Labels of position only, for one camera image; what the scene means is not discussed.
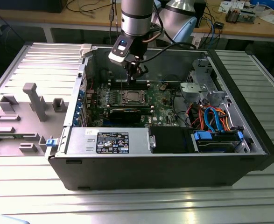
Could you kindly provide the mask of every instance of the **motherboard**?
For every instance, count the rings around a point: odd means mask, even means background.
[[[178,126],[172,107],[172,89],[161,84],[100,84],[87,90],[78,126]]]

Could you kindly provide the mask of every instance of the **blue cable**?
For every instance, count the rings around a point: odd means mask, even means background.
[[[211,107],[208,107],[204,112],[204,122],[206,123],[206,126],[208,126],[211,129],[212,132],[216,132],[215,129],[213,129],[213,127],[210,126],[210,124],[208,123],[208,120],[207,120],[207,114],[208,114],[209,110],[212,110],[213,113],[215,114],[215,120],[216,120],[217,128],[218,128],[219,131],[222,131],[223,128],[220,124],[219,115],[218,115],[217,111],[214,108],[211,108]]]
[[[213,26],[213,24],[212,24],[212,21],[210,21],[210,20],[207,19],[207,18],[204,18],[204,19],[207,20],[208,22],[210,22],[210,24],[211,24],[211,30],[212,30],[211,41],[210,41],[210,44],[209,44],[208,47],[207,47],[207,49],[209,49],[209,48],[211,47],[211,43],[212,43],[213,37],[214,37],[214,35],[215,35],[215,28],[214,28],[214,26]]]

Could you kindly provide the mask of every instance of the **power supply label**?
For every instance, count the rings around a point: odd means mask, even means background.
[[[128,132],[99,132],[96,152],[98,154],[129,153]]]

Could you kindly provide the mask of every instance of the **gray plastic block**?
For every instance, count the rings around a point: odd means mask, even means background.
[[[5,95],[0,100],[0,107],[5,112],[14,112],[12,105],[17,105],[18,102],[12,95]]]
[[[36,93],[36,88],[37,86],[35,83],[25,83],[23,87],[23,92],[28,94],[31,104],[35,108],[38,119],[41,122],[44,122],[47,120],[47,115],[45,114],[43,105],[40,102],[40,99]]]
[[[0,115],[1,121],[19,121],[21,118],[18,114],[16,115]]]
[[[22,153],[36,153],[37,148],[34,143],[21,143],[19,149]]]
[[[38,141],[40,139],[38,133],[26,134],[23,136],[26,141]]]
[[[40,101],[40,103],[43,105],[43,108],[44,108],[44,110],[46,111],[46,110],[47,110],[47,108],[48,108],[47,103],[44,101],[43,96],[38,96],[38,97],[39,97],[39,101]],[[35,108],[32,106],[32,104],[29,104],[29,105],[30,105],[30,107],[31,107],[32,111],[35,111]]]
[[[66,112],[67,110],[62,98],[55,98],[52,105],[55,112]]]
[[[0,127],[0,133],[14,133],[14,127]]]
[[[9,114],[19,115],[20,120],[16,122],[11,121],[0,121],[0,127],[13,126],[15,129],[14,133],[0,133],[0,156],[25,156],[19,150],[21,143],[34,143],[37,152],[29,153],[30,156],[44,155],[42,147],[39,145],[39,139],[26,141],[20,136],[38,133],[39,136],[43,136],[45,140],[52,138],[59,138],[63,129],[63,121],[66,113],[55,113],[52,106],[52,102],[47,102],[48,116],[46,122],[40,122],[36,116],[36,112],[32,111],[29,102],[19,102],[18,105],[13,105],[15,112]],[[7,116],[4,111],[0,110],[0,116]]]
[[[40,146],[40,148],[42,149],[43,152],[45,152],[47,150],[47,146],[46,143],[47,141],[44,139],[44,137],[40,137],[38,145]]]

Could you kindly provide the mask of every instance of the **wooden workbench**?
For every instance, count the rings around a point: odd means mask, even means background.
[[[95,0],[80,0],[80,4],[93,3]],[[221,38],[229,39],[246,39],[246,40],[264,40],[274,41],[274,25],[260,18],[255,20],[254,24],[249,23],[227,23],[225,22],[224,13],[218,12],[218,4],[220,0],[208,0],[208,6],[211,14],[216,21],[224,23],[224,29]],[[95,6],[86,7],[92,9],[104,5],[109,5],[110,0],[101,0]],[[73,10],[78,10],[76,2],[69,5]],[[121,20],[121,6],[117,4],[118,9],[118,24]],[[11,25],[19,26],[35,26],[42,27],[49,42],[53,42],[51,28],[70,28],[70,29],[91,29],[91,30],[108,30],[109,29],[109,11],[110,6],[98,9],[92,14],[95,18],[91,18],[81,13],[76,13],[65,8],[60,14],[46,12],[31,12],[31,11],[15,11],[15,10],[0,10],[0,15]],[[204,37],[210,32],[210,28],[206,21],[202,21],[199,28],[195,28],[193,36],[197,38]]]

